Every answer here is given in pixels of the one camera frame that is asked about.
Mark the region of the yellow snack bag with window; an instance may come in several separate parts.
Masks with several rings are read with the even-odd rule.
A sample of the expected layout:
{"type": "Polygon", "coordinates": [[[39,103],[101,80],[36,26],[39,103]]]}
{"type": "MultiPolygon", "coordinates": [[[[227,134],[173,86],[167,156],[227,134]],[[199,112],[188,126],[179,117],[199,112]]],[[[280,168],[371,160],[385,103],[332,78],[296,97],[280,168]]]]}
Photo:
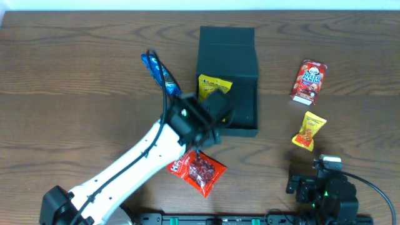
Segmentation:
{"type": "Polygon", "coordinates": [[[233,102],[229,96],[232,81],[201,74],[198,77],[198,98],[209,115],[227,126],[233,116],[233,102]]]}

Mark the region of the red Hacks candy bag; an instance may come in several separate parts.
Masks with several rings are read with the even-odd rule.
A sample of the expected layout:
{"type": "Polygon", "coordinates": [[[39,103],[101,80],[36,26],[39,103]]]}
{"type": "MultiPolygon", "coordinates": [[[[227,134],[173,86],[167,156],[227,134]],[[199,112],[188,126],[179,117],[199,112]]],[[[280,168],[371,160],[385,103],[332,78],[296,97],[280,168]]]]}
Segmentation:
{"type": "Polygon", "coordinates": [[[188,151],[166,168],[198,190],[204,198],[209,196],[215,183],[227,169],[225,165],[201,151],[188,151]]]}

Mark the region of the yellow peanut butter wafer pack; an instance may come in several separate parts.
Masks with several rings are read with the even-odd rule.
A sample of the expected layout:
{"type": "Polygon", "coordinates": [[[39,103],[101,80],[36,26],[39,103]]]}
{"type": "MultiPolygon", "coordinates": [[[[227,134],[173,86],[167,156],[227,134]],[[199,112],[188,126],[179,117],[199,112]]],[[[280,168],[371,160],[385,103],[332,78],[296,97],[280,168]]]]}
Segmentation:
{"type": "Polygon", "coordinates": [[[292,138],[292,143],[308,151],[313,151],[313,137],[326,123],[327,121],[325,119],[307,111],[304,115],[299,132],[292,138]]]}

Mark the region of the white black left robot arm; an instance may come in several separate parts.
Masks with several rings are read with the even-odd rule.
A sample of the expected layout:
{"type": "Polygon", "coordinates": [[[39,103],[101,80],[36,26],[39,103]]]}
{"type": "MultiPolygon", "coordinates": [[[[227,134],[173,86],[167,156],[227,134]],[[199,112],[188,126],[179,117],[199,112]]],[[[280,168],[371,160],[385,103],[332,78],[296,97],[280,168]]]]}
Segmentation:
{"type": "Polygon", "coordinates": [[[106,224],[151,176],[215,135],[232,110],[230,97],[220,90],[203,101],[192,94],[165,97],[160,119],[134,147],[70,191],[61,186],[50,189],[42,199],[39,223],[106,224]]]}

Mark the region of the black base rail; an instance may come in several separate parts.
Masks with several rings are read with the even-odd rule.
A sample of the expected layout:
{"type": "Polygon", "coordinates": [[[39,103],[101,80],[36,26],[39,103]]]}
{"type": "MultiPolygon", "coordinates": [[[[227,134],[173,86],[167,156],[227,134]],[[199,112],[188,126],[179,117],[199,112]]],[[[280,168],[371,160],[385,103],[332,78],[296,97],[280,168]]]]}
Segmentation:
{"type": "Polygon", "coordinates": [[[307,216],[267,214],[265,216],[217,216],[217,215],[163,215],[138,214],[132,217],[133,225],[312,225],[312,224],[374,224],[370,217],[358,217],[354,222],[331,220],[317,222],[307,216]]]}

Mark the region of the red Hello Panda box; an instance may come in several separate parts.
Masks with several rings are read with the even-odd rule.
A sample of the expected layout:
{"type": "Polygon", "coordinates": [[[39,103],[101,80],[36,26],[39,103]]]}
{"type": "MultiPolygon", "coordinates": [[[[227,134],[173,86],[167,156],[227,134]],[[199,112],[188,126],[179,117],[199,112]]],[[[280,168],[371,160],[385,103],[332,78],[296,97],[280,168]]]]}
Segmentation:
{"type": "Polygon", "coordinates": [[[328,67],[318,61],[306,59],[302,62],[290,97],[305,105],[315,105],[328,67]]]}

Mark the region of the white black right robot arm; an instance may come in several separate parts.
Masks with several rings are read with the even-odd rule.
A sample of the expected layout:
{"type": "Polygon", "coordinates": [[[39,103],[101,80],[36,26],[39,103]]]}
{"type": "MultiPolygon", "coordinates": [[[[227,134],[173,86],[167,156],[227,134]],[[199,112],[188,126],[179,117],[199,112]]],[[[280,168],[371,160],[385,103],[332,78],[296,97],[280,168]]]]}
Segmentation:
{"type": "Polygon", "coordinates": [[[296,201],[312,209],[293,219],[293,224],[356,224],[358,199],[356,187],[340,171],[319,167],[315,176],[289,169],[286,186],[296,201]]]}

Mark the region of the dark green box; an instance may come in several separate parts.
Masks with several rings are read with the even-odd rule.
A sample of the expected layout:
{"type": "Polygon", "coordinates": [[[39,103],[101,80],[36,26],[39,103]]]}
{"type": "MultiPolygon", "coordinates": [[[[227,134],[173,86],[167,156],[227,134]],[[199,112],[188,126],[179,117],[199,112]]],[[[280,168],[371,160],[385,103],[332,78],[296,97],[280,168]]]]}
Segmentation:
{"type": "Polygon", "coordinates": [[[201,26],[196,76],[232,82],[227,95],[234,104],[225,136],[255,137],[259,132],[259,66],[253,27],[201,26]]]}

